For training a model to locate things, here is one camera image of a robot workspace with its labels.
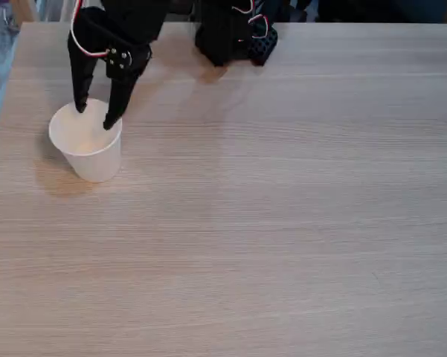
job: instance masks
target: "table surface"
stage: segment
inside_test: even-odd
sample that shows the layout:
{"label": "table surface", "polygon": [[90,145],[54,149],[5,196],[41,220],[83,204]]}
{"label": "table surface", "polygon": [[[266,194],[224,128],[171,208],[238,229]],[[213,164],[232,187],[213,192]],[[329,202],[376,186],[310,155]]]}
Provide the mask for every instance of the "table surface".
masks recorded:
{"label": "table surface", "polygon": [[277,28],[266,67],[213,68],[165,25],[123,168],[89,184],[46,135],[68,28],[25,25],[0,356],[447,357],[447,25]]}

